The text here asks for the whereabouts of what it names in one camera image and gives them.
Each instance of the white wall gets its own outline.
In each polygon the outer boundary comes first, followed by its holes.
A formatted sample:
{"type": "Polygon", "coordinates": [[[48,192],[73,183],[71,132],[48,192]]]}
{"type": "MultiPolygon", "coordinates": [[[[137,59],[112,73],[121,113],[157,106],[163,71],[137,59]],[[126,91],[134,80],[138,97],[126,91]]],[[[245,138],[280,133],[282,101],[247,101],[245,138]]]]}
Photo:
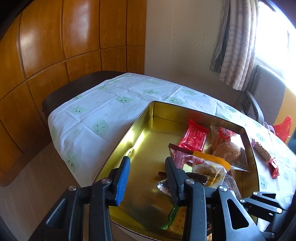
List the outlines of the white wall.
{"type": "Polygon", "coordinates": [[[145,73],[232,106],[240,91],[210,70],[223,0],[147,0],[145,73]]]}

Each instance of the wooden floor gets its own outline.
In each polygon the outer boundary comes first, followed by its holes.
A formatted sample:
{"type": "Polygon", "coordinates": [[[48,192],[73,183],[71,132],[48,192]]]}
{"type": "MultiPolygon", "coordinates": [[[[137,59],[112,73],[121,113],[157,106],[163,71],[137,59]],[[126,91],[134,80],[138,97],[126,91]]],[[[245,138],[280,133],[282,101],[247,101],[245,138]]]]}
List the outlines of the wooden floor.
{"type": "MultiPolygon", "coordinates": [[[[27,241],[65,189],[77,184],[53,144],[45,147],[7,187],[0,187],[0,215],[18,241],[27,241]]],[[[135,241],[112,224],[115,241],[135,241]]]]}

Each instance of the beige curtain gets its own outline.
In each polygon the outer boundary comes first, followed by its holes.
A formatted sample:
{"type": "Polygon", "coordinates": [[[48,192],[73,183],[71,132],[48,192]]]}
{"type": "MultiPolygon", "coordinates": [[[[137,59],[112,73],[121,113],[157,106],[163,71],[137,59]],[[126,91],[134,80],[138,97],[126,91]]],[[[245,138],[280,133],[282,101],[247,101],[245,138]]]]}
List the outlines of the beige curtain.
{"type": "Polygon", "coordinates": [[[236,90],[245,90],[255,61],[257,0],[230,2],[230,22],[220,80],[236,90]]]}

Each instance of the white tablecloth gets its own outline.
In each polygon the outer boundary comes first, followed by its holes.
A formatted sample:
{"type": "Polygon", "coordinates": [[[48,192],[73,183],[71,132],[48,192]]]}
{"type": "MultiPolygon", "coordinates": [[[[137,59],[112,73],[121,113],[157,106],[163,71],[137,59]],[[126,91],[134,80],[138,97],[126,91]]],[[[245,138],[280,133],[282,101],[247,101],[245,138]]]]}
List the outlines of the white tablecloth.
{"type": "Polygon", "coordinates": [[[250,141],[259,141],[279,164],[280,176],[272,179],[266,163],[255,153],[260,191],[295,192],[296,156],[264,126],[201,92],[131,73],[83,92],[48,118],[54,146],[82,187],[93,183],[122,136],[153,100],[202,111],[244,127],[250,141]]]}

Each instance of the golden metal tin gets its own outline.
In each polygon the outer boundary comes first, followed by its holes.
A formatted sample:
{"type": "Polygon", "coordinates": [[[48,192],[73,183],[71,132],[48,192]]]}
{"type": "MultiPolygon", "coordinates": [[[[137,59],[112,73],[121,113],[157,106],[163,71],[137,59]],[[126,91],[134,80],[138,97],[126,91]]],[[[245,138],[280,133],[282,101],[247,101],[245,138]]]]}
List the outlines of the golden metal tin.
{"type": "MultiPolygon", "coordinates": [[[[156,187],[170,155],[168,144],[178,144],[188,128],[188,120],[208,128],[222,126],[241,135],[250,172],[235,171],[234,177],[242,197],[258,191],[258,174],[253,151],[243,127],[213,115],[163,102],[151,102],[136,119],[104,164],[96,181],[107,177],[119,166],[123,156],[131,159],[131,170],[124,199],[119,207],[110,207],[113,222],[139,235],[154,240],[181,240],[179,234],[162,230],[173,207],[172,198],[156,187]]],[[[212,154],[211,134],[206,138],[203,152],[212,154]]],[[[185,165],[184,170],[191,171],[185,165]]]]}

